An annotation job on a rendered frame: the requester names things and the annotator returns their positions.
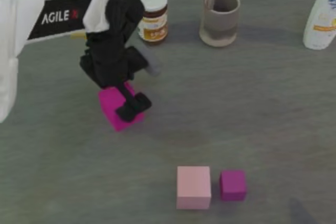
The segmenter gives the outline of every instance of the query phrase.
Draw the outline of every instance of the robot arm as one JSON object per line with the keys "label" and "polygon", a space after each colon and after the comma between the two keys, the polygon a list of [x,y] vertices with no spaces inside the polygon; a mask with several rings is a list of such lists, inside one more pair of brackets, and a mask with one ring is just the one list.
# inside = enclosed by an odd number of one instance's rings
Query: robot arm
{"label": "robot arm", "polygon": [[[117,87],[129,103],[134,97],[124,91],[123,82],[132,79],[130,73],[138,71],[130,60],[139,61],[141,53],[134,48],[124,48],[124,43],[133,32],[132,22],[120,25],[109,12],[116,0],[0,0],[0,123],[9,115],[16,99],[18,55],[26,44],[52,39],[74,32],[87,33],[86,55],[81,66],[90,78],[101,88]],[[108,52],[99,52],[100,45],[110,40],[114,47]],[[145,60],[143,67],[155,72]]]}

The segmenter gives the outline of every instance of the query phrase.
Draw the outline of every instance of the white bottle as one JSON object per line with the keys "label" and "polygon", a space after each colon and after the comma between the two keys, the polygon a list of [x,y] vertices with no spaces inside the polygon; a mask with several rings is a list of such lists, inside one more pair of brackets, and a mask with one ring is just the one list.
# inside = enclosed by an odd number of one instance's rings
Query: white bottle
{"label": "white bottle", "polygon": [[322,50],[330,45],[335,35],[336,0],[316,0],[304,31],[304,45]]}

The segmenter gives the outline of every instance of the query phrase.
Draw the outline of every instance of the tabletop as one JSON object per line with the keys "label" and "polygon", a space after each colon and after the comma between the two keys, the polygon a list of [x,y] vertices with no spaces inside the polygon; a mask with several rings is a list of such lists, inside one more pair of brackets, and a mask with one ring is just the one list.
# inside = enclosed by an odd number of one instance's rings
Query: tabletop
{"label": "tabletop", "polygon": [[[163,72],[132,82],[153,107],[121,133],[78,65],[84,40],[25,47],[0,124],[1,224],[335,223],[335,43],[302,43],[314,0],[241,0],[220,49],[199,39],[202,0],[169,2],[169,36],[151,48]],[[210,166],[209,210],[176,210],[183,165]],[[220,200],[224,169],[245,171],[245,201]]]}

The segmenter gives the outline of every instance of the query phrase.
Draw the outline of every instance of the mug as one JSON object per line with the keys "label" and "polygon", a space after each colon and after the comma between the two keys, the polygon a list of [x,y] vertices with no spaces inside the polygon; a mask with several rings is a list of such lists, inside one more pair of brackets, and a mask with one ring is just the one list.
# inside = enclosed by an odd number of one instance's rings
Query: mug
{"label": "mug", "polygon": [[225,47],[237,38],[240,0],[204,0],[199,36],[212,47]]}

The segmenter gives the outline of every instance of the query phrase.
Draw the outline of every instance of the cube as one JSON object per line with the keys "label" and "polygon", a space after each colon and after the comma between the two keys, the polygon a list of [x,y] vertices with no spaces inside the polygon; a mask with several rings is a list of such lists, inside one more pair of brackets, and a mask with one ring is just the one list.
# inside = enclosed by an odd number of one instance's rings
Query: cube
{"label": "cube", "polygon": [[247,194],[245,173],[243,170],[224,170],[219,178],[222,200],[242,201]]}
{"label": "cube", "polygon": [[[131,85],[126,82],[125,86],[134,95],[134,90]],[[99,92],[99,101],[103,113],[105,114],[111,125],[114,127],[115,131],[122,131],[128,126],[136,122],[142,121],[144,118],[143,113],[138,114],[133,122],[130,123],[124,122],[119,118],[115,111],[117,108],[123,106],[126,99],[117,88],[108,88],[101,90]]]}
{"label": "cube", "polygon": [[177,168],[177,209],[208,209],[211,202],[211,178],[208,166]]}

